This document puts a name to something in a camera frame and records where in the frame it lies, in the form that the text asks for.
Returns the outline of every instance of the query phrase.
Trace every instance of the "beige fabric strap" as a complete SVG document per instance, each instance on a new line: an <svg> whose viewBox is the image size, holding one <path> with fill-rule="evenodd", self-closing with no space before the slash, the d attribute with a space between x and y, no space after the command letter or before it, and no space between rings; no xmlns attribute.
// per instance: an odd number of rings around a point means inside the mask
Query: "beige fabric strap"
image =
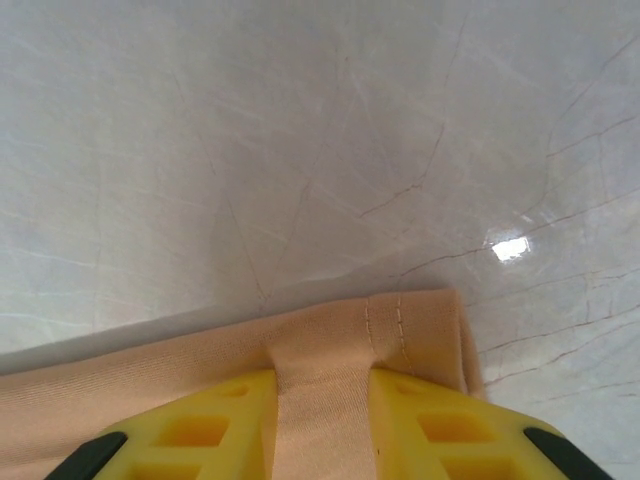
<svg viewBox="0 0 640 480"><path fill-rule="evenodd" d="M332 302L0 378L0 478L42 479L118 420L275 367L280 411L273 478L373 479L372 365L484 395L456 292Z"/></svg>

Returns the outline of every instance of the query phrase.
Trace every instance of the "stitching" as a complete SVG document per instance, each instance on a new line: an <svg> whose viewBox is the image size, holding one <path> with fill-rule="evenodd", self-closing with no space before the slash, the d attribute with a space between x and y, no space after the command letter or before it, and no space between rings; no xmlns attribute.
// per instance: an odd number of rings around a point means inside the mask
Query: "stitching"
<svg viewBox="0 0 640 480"><path fill-rule="evenodd" d="M367 297L364 301L364 322L367 328L367 335L369 338L369 345L371 346L371 351L373 352L374 358L377 360L378 355L376 354L376 349L373 346L373 335L371 334L371 319L369 318L369 297Z"/></svg>
<svg viewBox="0 0 640 480"><path fill-rule="evenodd" d="M409 370L412 375L415 375L416 372L413 370L413 365L411 365L411 360L409 360L409 355L407 355L407 344L404 341L404 328L402 327L402 315L400 313L400 307L402 306L402 294L398 294L398 303L396 304L396 312L398 314L398 330L400 331L400 346L402 347L402 356L407 361L407 365L409 365Z"/></svg>

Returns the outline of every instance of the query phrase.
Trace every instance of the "rectangular hole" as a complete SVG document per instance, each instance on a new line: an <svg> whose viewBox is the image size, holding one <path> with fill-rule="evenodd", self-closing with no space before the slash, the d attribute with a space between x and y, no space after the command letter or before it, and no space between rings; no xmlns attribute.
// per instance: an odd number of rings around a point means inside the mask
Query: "rectangular hole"
<svg viewBox="0 0 640 480"><path fill-rule="evenodd" d="M196 480L199 465L138 464L132 469L131 480Z"/></svg>
<svg viewBox="0 0 640 480"><path fill-rule="evenodd" d="M229 419L195 415L173 420L154 445L157 447L217 447L229 428Z"/></svg>
<svg viewBox="0 0 640 480"><path fill-rule="evenodd" d="M431 412L418 416L427 440L442 443L484 443L495 440L489 427L466 412Z"/></svg>
<svg viewBox="0 0 640 480"><path fill-rule="evenodd" d="M445 457L440 462L449 480L530 480L508 457Z"/></svg>

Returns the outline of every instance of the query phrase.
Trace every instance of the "yellow plastic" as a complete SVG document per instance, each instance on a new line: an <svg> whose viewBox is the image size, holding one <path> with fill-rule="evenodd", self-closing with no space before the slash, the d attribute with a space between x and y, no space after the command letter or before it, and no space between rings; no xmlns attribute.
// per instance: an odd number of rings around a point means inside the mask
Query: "yellow plastic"
<svg viewBox="0 0 640 480"><path fill-rule="evenodd" d="M372 370L378 480L566 480L522 433L535 418L414 377Z"/></svg>
<svg viewBox="0 0 640 480"><path fill-rule="evenodd" d="M128 440L95 480L269 480L274 371L236 377L112 425Z"/></svg>

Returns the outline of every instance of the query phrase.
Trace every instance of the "fabric strap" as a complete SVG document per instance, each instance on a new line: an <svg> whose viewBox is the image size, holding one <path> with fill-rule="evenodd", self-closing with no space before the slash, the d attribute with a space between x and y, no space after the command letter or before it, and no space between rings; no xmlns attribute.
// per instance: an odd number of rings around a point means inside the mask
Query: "fabric strap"
<svg viewBox="0 0 640 480"><path fill-rule="evenodd" d="M372 366L484 396L455 291L337 301L0 378L0 478L42 479L112 423L275 367L273 478L374 479Z"/></svg>

